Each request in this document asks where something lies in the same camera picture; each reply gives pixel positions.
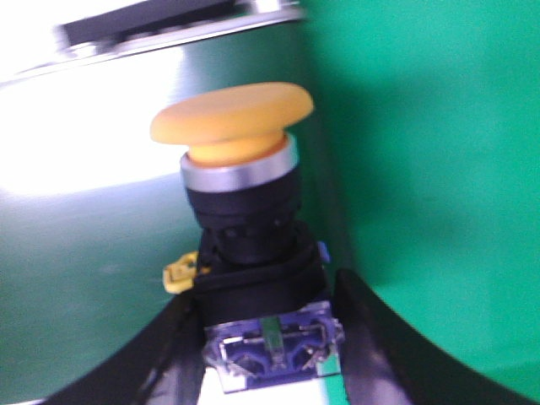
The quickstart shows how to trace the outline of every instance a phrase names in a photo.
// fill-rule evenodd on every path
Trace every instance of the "black plastic base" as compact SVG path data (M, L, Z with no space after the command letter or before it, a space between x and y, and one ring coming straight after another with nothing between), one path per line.
M212 271L197 276L194 283L204 325L297 311L313 300L328 298L319 251L304 223L294 222L294 237L292 249L279 262L242 267L226 262L205 234L200 257L207 262L199 260L198 266Z

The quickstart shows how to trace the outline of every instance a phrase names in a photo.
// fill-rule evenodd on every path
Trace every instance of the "yellow mushroom button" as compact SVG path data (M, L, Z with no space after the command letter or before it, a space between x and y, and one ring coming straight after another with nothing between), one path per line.
M196 165L239 165L283 148L284 128L312 111L311 96L297 84L247 84L171 105L150 131L156 142L188 145Z

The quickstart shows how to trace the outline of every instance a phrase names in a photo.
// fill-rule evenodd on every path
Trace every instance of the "green background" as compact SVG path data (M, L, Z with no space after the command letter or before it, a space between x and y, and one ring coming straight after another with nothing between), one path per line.
M358 271L540 400L540 2L303 4Z

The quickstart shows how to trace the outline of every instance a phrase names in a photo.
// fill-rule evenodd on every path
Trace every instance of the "metal enclosure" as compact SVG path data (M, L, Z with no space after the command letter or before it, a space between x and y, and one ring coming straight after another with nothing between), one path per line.
M149 123L211 89L311 88L298 25L289 18L0 89L0 402L60 389L165 305L161 269L196 250L201 231L177 173L184 149L152 143ZM331 239L315 180L327 163L311 157L320 153L316 117L293 132L305 161L304 218ZM331 183L324 190L337 195Z

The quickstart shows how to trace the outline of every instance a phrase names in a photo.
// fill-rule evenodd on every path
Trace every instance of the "yellow tab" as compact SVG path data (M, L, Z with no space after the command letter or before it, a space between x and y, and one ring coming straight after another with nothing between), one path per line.
M193 288L193 279L197 276L197 254L196 251L186 253L163 269L165 291L179 294Z

